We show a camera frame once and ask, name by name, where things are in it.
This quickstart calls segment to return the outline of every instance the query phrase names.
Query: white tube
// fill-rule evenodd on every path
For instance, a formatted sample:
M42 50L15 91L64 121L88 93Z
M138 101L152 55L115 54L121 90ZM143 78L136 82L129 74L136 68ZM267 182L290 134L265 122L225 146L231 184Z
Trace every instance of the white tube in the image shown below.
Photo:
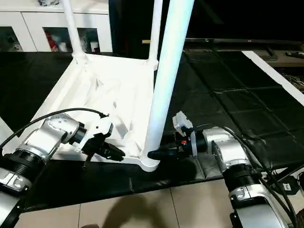
M170 1L145 147L141 152L141 160L148 166L158 163L149 159L147 153L157 150L161 143L193 3L194 0Z
M160 29L162 20L162 0L154 0L153 8L153 19L152 19L152 29L151 29L151 41L150 41L150 51L148 61L154 64L154 70L157 70L157 52L158 43L160 40Z
M63 9L65 12L66 21L67 21L68 34L70 36L71 44L72 44L72 48L73 48L72 55L75 57L84 56L85 53L82 51L82 48L81 48L79 34L78 34L77 27L75 24L71 2L70 2L70 0L62 0L62 5L63 5Z

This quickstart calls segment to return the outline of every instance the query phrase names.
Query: white cabinet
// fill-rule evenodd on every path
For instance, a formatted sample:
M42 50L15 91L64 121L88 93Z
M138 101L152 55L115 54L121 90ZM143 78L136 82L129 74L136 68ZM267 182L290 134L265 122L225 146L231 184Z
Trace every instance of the white cabinet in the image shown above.
M37 51L20 12L0 12L0 50L14 51L20 44L23 51Z
M112 52L108 0L71 0L71 4L83 49ZM23 51L58 47L72 51L61 4L43 7L38 0L0 0L0 51L3 34L18 40Z
M66 32L58 29L57 35L53 35L53 37L56 36L66 43L65 39L68 38L68 33L67 21L64 13L23 12L22 15L37 51L51 51L46 31L51 34L56 33L55 28L66 28ZM96 38L98 38L96 42L99 43L101 52L112 52L109 15L74 13L74 18L77 28L96 30Z

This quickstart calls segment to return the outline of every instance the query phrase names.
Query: tiled floor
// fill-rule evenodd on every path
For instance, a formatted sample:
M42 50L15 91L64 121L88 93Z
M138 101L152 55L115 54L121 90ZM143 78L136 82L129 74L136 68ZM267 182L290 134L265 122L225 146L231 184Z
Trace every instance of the tiled floor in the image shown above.
M290 200L296 212L304 208L302 192ZM231 212L225 183L215 180L25 213L16 228L231 228Z

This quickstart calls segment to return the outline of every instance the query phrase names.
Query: black cable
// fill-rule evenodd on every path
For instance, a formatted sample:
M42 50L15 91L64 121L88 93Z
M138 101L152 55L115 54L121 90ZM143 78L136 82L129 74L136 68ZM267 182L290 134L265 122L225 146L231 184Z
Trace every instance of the black cable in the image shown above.
M47 115L44 115L42 117L39 117L31 122L29 122L27 125L21 127L19 130L17 130L16 132L14 132L10 137L8 137L6 140L4 140L3 143L0 144L0 152L2 151L3 147L10 141L12 140L17 134L19 134L20 132L24 131L26 128L28 128L29 126L37 123L40 120L43 120L45 118L48 118L50 116L56 115L56 114L60 114L60 113L66 113L66 112L71 112L71 111L88 111L88 112L92 112L92 113L97 113L99 114L100 118L106 117L107 115L104 115L103 113L94 110L94 109L90 109L90 108L67 108L67 109L63 109L63 110L59 110L56 112L52 112L49 113Z
M253 150L251 150L249 148L249 146L247 145L247 143L241 139L240 137L238 137L232 130L230 130L229 128L227 127L224 127L224 126L218 126L218 125L215 125L215 124L212 124L212 123L203 123L203 124L200 124L197 126L197 128L199 127L203 127L203 126L213 126L213 127L220 127L222 129L224 129L225 131L227 131L229 134L231 134L248 152L251 152L255 157L256 159L259 161L259 163L262 165L263 169L267 172L268 176L273 179L274 181L274 184L275 186L277 187L277 189L281 192L283 198L285 199L286 201L286 204L288 205L288 212L285 210L287 209L286 207L283 207L283 209L287 212L289 218L291 219L292 223L293 223L293 226L294 228L297 228L298 227L298 224L297 224L297 219L296 219L296 213L295 213L295 209L294 207L292 206L286 192L283 190L282 186L277 182L276 178L273 176L273 174L269 171L269 169L267 168L267 166L264 164L264 162L259 158L259 156L257 155L257 153L253 152ZM280 203L280 205L282 206L284 203L282 202L282 200L277 197L275 195L273 195L275 197L275 199Z
M287 213L289 218L291 218L290 210L289 208L284 204L284 202L279 198L277 193L270 187L269 184L261 177L260 181L262 184L267 188L267 190L274 196L274 198L278 201L278 203L281 205L281 207L284 209L284 211Z

